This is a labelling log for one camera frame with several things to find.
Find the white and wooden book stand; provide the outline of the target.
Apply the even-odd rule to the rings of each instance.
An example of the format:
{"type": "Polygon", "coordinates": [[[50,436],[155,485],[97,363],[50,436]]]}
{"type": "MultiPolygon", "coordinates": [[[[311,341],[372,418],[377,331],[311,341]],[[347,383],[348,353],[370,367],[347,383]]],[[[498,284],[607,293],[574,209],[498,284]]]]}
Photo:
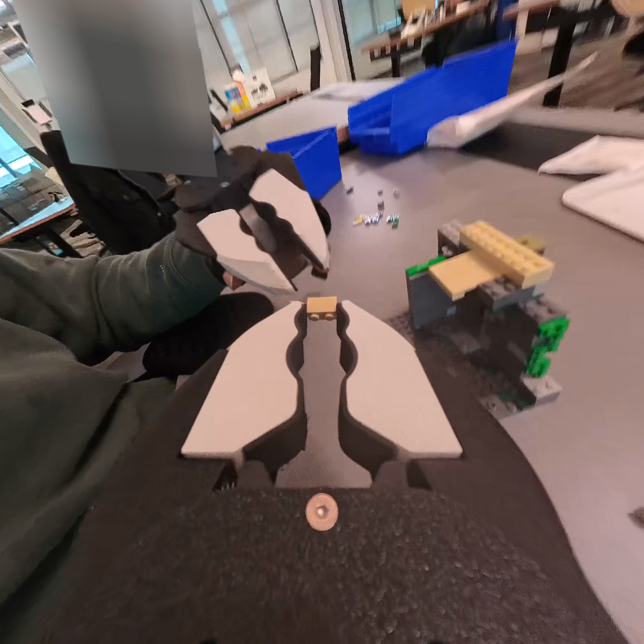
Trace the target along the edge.
{"type": "Polygon", "coordinates": [[[561,201],[579,214],[643,241],[643,166],[579,183],[561,201]]]}

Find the green-sleeved arm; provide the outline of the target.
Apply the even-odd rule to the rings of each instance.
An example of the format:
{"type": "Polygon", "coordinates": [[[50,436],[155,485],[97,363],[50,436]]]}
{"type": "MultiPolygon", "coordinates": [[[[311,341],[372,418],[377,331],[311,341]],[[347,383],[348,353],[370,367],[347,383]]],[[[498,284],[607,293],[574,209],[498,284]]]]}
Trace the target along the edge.
{"type": "Polygon", "coordinates": [[[174,382],[128,382],[1,322],[1,600],[76,526],[174,382]]]}

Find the grey desk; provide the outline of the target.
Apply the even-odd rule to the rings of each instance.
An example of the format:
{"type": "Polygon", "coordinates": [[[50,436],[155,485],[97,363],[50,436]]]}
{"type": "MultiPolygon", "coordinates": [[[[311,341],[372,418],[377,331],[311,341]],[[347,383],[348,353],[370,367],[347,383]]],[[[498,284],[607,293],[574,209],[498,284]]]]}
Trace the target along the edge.
{"type": "Polygon", "coordinates": [[[595,593],[630,643],[643,642],[643,244],[570,211],[572,182],[445,150],[403,158],[342,156],[327,280],[298,278],[299,294],[336,295],[387,320],[407,310],[405,269],[437,253],[437,227],[490,222],[545,242],[556,267],[546,295],[571,326],[552,360],[559,398],[503,427],[541,479],[595,593]],[[400,224],[352,227],[385,211],[400,224]]]}

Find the person's left forearm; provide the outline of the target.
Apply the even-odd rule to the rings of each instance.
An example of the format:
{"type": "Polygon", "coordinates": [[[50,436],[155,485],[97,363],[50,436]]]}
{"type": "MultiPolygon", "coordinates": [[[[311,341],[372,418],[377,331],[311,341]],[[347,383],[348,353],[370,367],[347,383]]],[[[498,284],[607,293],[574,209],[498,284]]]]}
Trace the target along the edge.
{"type": "Polygon", "coordinates": [[[221,294],[224,272],[173,234],[108,257],[2,249],[1,320],[60,342],[88,364],[193,318],[221,294]]]}

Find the toy brick building model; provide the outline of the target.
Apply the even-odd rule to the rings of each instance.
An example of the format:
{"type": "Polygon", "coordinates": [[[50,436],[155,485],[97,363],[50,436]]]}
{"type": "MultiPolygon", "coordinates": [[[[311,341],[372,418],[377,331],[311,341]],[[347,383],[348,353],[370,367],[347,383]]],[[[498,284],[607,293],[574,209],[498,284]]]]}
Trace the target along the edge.
{"type": "Polygon", "coordinates": [[[571,320],[545,297],[554,263],[543,243],[449,221],[437,249],[405,270],[408,308],[386,323],[467,377],[499,421],[555,401],[562,387],[548,373],[571,320]]]}

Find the person's left hand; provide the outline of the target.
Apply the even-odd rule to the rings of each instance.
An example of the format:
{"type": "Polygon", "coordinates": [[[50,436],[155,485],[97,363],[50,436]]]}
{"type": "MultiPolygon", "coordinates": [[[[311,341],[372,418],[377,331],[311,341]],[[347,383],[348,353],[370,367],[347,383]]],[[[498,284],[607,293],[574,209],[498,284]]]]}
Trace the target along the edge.
{"type": "Polygon", "coordinates": [[[188,249],[206,257],[216,279],[236,290],[244,281],[234,277],[218,262],[216,252],[205,239],[198,223],[210,214],[226,210],[240,211],[249,202],[248,192],[238,181],[221,178],[194,177],[180,186],[173,197],[178,211],[174,215],[175,237],[188,249]]]}

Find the black jacket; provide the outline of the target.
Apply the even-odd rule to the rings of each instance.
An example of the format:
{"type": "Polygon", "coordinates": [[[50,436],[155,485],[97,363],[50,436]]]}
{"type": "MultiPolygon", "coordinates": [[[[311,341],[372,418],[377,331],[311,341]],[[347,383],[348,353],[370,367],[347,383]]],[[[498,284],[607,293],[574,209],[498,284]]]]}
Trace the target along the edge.
{"type": "Polygon", "coordinates": [[[59,130],[40,139],[81,219],[112,254],[148,249],[175,231],[174,213],[123,172],[74,164],[59,130]]]}

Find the blue storage bin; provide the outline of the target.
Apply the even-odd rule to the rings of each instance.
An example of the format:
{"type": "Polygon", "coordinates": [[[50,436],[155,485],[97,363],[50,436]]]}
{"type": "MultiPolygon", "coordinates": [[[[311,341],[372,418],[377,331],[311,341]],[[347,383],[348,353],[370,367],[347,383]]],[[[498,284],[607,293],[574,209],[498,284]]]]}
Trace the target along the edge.
{"type": "Polygon", "coordinates": [[[434,125],[507,95],[517,44],[510,39],[454,56],[351,107],[351,143],[391,157],[422,148],[434,125]]]}
{"type": "Polygon", "coordinates": [[[306,190],[321,200],[342,181],[336,127],[326,127],[293,137],[268,142],[268,151],[289,154],[306,190]]]}

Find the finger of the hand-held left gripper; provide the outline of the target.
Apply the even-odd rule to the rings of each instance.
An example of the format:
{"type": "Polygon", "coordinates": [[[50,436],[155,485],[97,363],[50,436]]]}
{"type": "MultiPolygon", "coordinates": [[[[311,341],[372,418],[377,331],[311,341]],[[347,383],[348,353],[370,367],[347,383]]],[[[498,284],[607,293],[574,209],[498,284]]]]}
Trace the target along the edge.
{"type": "Polygon", "coordinates": [[[277,170],[270,169],[254,181],[249,196],[256,204],[271,206],[275,221],[288,224],[303,254],[312,264],[320,271],[329,270],[330,253],[326,233],[308,192],[277,170]]]}
{"type": "Polygon", "coordinates": [[[295,286],[278,267],[273,257],[262,250],[252,234],[241,227],[235,210],[212,213],[198,222],[197,228],[216,255],[217,262],[244,283],[274,294],[294,294],[295,286]]]}

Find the wooden table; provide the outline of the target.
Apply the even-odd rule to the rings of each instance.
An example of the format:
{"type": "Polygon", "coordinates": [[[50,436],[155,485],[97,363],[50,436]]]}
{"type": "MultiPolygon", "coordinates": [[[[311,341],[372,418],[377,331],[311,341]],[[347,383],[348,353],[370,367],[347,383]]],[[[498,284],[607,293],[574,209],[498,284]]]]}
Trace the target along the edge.
{"type": "Polygon", "coordinates": [[[445,2],[422,7],[403,17],[401,29],[363,47],[370,62],[389,60],[391,77],[400,78],[403,57],[420,52],[423,63],[442,63],[468,27],[474,36],[495,35],[498,4],[495,1],[445,2]]]}

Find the scatter of tiny brick pieces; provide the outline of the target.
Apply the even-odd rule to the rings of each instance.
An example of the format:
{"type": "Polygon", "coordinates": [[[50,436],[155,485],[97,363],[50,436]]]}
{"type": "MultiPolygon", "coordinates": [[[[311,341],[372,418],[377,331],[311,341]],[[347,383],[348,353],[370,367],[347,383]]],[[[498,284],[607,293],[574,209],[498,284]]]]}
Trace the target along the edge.
{"type": "Polygon", "coordinates": [[[381,222],[384,222],[386,226],[389,226],[392,230],[397,229],[400,224],[400,216],[396,212],[386,212],[385,211],[385,201],[384,191],[380,190],[377,193],[379,201],[377,203],[376,212],[372,214],[360,214],[352,220],[352,227],[374,227],[379,225],[381,222]]]}

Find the white printed paper bag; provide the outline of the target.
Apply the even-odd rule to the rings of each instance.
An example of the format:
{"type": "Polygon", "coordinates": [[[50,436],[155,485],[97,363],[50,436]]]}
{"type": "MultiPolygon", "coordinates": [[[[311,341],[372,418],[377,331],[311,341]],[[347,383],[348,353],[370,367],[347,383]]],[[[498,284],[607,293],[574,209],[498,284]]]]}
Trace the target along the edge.
{"type": "Polygon", "coordinates": [[[514,111],[528,102],[536,98],[542,98],[550,91],[559,88],[566,81],[592,65],[598,56],[599,53],[594,52],[563,73],[463,115],[444,119],[428,131],[426,147],[428,149],[462,148],[466,144],[495,130],[499,125],[506,122],[514,111]]]}

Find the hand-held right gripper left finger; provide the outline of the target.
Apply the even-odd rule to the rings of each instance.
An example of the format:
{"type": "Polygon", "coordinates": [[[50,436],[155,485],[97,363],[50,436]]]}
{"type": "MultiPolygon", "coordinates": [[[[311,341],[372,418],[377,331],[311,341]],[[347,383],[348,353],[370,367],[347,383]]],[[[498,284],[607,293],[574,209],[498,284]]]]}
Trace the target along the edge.
{"type": "Polygon", "coordinates": [[[264,318],[216,356],[217,371],[180,449],[190,461],[218,461],[237,480],[277,475],[307,442],[300,370],[307,314],[293,301],[264,318]]]}

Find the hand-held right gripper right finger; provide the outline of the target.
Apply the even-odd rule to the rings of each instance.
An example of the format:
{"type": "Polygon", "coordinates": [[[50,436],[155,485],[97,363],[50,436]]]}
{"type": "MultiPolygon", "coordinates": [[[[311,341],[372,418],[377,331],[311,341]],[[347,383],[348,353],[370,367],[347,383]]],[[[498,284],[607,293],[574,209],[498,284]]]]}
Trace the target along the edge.
{"type": "Polygon", "coordinates": [[[457,438],[412,344],[351,301],[337,306],[342,451],[375,480],[385,463],[455,460],[457,438]]]}

